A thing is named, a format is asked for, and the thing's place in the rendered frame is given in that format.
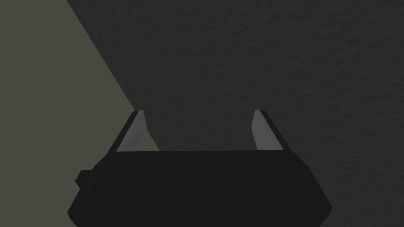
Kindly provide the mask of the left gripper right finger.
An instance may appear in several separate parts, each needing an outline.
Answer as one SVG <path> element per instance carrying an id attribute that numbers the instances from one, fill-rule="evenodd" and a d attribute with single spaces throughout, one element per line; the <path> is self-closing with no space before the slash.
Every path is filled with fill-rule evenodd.
<path id="1" fill-rule="evenodd" d="M 265 110 L 254 111 L 251 130 L 258 150 L 290 150 L 290 146 Z"/>

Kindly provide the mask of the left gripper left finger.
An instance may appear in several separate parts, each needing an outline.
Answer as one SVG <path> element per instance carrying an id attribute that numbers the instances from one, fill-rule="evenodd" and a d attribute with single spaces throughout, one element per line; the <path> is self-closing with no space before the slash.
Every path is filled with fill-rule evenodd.
<path id="1" fill-rule="evenodd" d="M 133 111 L 122 127 L 109 153 L 114 152 L 140 152 L 144 151 L 143 140 L 147 124 L 144 111 Z"/>

